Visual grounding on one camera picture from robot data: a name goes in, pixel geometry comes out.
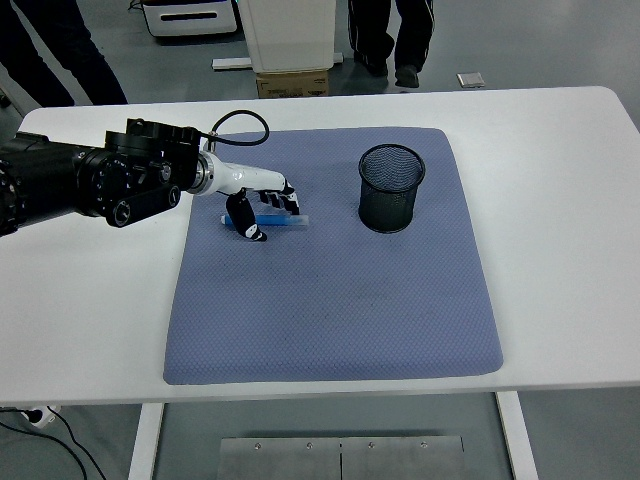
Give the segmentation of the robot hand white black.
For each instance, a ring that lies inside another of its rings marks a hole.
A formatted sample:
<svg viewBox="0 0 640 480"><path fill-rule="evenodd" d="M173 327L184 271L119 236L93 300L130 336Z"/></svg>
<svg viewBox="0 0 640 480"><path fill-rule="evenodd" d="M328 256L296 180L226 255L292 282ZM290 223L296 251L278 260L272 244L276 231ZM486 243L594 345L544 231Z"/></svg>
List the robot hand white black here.
<svg viewBox="0 0 640 480"><path fill-rule="evenodd" d="M236 231L244 238L257 242L267 239L260 230L246 197L248 190L257 192L263 203L283 208L291 215L300 214L297 193L283 174L258 167L225 163L212 153L203 153L203 157L207 164L206 192L227 196L227 214Z"/></svg>

